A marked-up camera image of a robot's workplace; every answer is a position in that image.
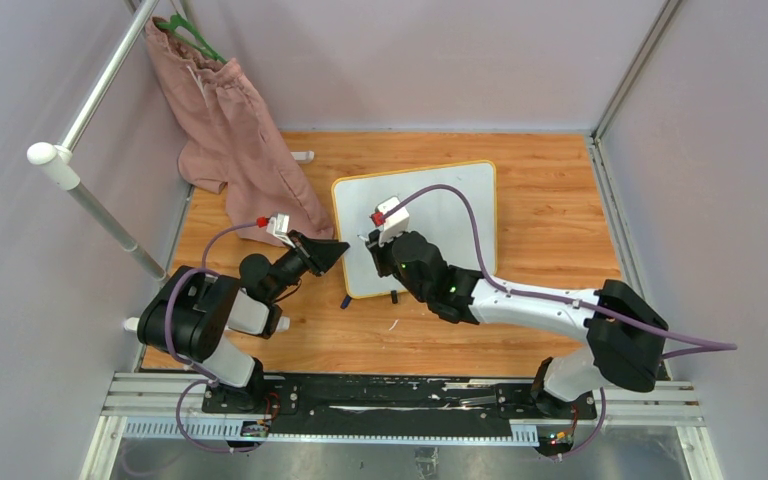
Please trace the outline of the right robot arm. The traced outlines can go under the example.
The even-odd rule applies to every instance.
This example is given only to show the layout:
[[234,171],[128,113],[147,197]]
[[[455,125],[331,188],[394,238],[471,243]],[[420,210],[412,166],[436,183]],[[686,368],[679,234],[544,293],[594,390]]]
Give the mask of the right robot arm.
[[565,292],[510,284],[448,264],[437,246],[410,231],[365,247],[381,277],[392,277],[439,318],[453,324],[509,324],[578,340],[571,354],[545,359],[527,405],[544,417],[568,412],[583,394],[605,386],[648,393],[655,387],[666,321],[629,285]]

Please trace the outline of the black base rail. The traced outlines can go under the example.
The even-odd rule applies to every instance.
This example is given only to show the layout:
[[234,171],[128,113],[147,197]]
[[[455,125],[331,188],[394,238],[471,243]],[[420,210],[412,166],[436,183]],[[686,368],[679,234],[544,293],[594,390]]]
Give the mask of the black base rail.
[[277,373],[249,395],[193,374],[118,373],[102,412],[129,439],[522,446],[547,455],[571,453],[611,426],[704,425],[686,382],[660,381],[649,393],[607,387],[550,413],[530,388],[527,378]]

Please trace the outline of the metal clothes rack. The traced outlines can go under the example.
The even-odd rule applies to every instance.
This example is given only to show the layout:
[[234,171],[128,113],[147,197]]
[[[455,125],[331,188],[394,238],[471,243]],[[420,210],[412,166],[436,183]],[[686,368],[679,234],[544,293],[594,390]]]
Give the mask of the metal clothes rack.
[[[29,40],[30,135],[65,137],[131,14],[120,1],[33,1]],[[168,257],[187,191],[177,168],[184,137],[138,40],[92,116],[72,160],[84,185],[159,260]],[[150,276],[70,195],[36,176],[27,200],[33,229],[34,295],[26,307],[38,333],[120,336],[154,289]]]

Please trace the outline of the yellow framed whiteboard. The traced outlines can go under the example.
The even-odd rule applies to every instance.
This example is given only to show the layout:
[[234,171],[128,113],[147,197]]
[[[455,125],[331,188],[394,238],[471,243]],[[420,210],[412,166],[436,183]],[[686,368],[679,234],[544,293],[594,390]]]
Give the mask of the yellow framed whiteboard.
[[[396,280],[380,278],[372,257],[358,234],[374,229],[370,219],[375,207],[397,196],[406,199],[416,191],[437,184],[459,190],[473,210],[479,233],[482,258],[488,271],[497,271],[497,189],[496,168],[487,160],[400,171],[343,177],[331,187],[334,221],[338,238],[350,244],[342,256],[346,293],[353,299],[387,296],[405,288]],[[471,221],[460,198],[447,190],[434,190],[413,200],[409,213],[410,231],[417,231],[436,245],[450,264],[477,270]]]

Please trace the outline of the green clothes hanger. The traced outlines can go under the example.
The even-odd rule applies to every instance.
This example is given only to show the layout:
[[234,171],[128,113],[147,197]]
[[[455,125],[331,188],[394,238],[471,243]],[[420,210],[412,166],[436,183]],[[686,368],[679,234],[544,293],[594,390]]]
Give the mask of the green clothes hanger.
[[[170,33],[182,43],[192,47],[205,58],[225,64],[227,60],[217,52],[201,35],[198,29],[179,13],[171,15],[168,19],[157,17],[154,24],[160,30]],[[179,29],[186,31],[191,39],[178,33]]]

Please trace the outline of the pink cloth garment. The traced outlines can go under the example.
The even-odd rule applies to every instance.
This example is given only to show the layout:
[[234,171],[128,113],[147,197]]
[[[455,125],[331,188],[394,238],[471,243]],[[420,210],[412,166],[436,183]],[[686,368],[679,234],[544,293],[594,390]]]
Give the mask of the pink cloth garment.
[[242,227],[241,238],[280,245],[252,225],[278,213],[310,238],[332,238],[327,209],[238,61],[205,57],[161,29],[162,21],[155,17],[147,23],[145,38],[161,90],[187,136],[178,157],[181,177],[226,195],[225,211]]

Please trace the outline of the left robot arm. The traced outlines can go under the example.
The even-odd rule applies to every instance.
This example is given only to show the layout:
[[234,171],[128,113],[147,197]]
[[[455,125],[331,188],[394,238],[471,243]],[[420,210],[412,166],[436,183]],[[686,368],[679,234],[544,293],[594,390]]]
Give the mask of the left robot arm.
[[163,351],[201,373],[211,400],[253,413],[274,407],[260,360],[244,353],[226,336],[234,331],[270,338],[290,325],[281,303],[307,274],[327,273],[349,250],[346,242],[288,235],[285,253],[275,261],[250,254],[236,277],[206,268],[178,268],[139,317],[126,323],[140,343]]

